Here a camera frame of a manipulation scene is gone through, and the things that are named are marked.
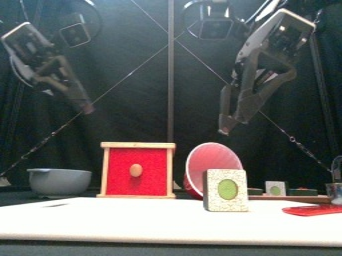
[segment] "white table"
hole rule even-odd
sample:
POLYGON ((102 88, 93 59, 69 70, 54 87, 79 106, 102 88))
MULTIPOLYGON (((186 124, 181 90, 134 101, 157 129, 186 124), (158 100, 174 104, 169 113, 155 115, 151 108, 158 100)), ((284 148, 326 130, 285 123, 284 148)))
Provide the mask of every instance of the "white table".
POLYGON ((282 212, 301 205, 253 200, 249 212, 209 212, 198 200, 73 198, 6 206, 0 243, 342 248, 342 214, 301 217, 282 212))

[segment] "red object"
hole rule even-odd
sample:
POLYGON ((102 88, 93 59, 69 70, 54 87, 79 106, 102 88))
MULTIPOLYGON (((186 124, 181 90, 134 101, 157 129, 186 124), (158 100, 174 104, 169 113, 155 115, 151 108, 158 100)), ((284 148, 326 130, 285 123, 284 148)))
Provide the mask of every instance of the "red object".
POLYGON ((98 197, 169 197, 174 143, 103 142, 102 193, 98 197))
POLYGON ((188 193, 200 200, 204 199, 204 172, 209 169, 244 169, 233 150, 216 142, 197 146, 188 157, 184 185, 188 193))
POLYGON ((166 196, 166 167, 165 149, 111 148, 107 195, 166 196), (137 163, 143 166, 143 173, 142 176, 133 177, 129 170, 137 163))
POLYGON ((320 204, 309 206, 296 206, 282 209, 285 213, 298 216, 316 216, 322 214, 342 213, 342 206, 333 204, 320 204))

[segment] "small white box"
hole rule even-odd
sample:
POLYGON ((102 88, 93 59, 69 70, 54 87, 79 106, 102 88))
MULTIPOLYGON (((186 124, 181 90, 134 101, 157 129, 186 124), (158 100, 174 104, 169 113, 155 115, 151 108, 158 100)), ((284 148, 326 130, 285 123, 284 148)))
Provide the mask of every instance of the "small white box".
POLYGON ((288 182, 285 181, 266 181, 266 194, 269 196, 286 196, 288 182))
POLYGON ((204 173, 204 205, 213 212, 249 211, 245 170, 210 169, 204 173))

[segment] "red box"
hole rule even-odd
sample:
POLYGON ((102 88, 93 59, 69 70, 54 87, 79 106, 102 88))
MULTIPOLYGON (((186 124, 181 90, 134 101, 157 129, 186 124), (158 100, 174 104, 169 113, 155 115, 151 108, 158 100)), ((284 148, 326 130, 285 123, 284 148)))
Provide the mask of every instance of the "red box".
POLYGON ((103 142, 102 192, 98 197, 176 198, 174 143, 103 142))

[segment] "black curtain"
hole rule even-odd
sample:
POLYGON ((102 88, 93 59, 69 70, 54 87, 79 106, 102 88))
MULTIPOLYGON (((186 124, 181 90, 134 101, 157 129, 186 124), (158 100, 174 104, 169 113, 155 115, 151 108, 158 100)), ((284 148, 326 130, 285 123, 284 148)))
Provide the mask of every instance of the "black curtain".
MULTIPOLYGON (((232 1, 236 14, 248 19, 264 1, 232 1)), ((19 1, 0 1, 2 32, 25 21, 19 1)), ((101 186, 103 141, 167 141, 169 104, 169 1, 98 0, 102 17, 85 1, 26 1, 29 18, 42 33, 57 38, 61 18, 77 10, 93 24, 89 44, 59 46, 73 64, 97 111, 75 118, 67 100, 54 98, 25 85, 14 75, 2 46, 0 85, 0 168, 5 171, 21 156, 70 125, 11 171, 15 185, 29 184, 27 168, 55 167, 94 172, 93 186, 101 186)), ((325 189, 330 173, 304 153, 276 125, 257 114, 249 125, 240 125, 230 136, 218 133, 220 93, 230 81, 242 42, 236 38, 202 41, 184 33, 176 1, 174 42, 174 179, 182 186, 186 159, 193 148, 214 141, 238 154, 248 171, 249 186, 265 187, 266 180, 289 181, 290 187, 325 189)), ((317 32, 334 129, 341 131, 341 12, 325 8, 325 26, 317 32)), ((337 152, 329 143, 329 129, 310 44, 296 64, 298 77, 285 84, 264 107, 272 120, 294 136, 330 166, 337 152)))

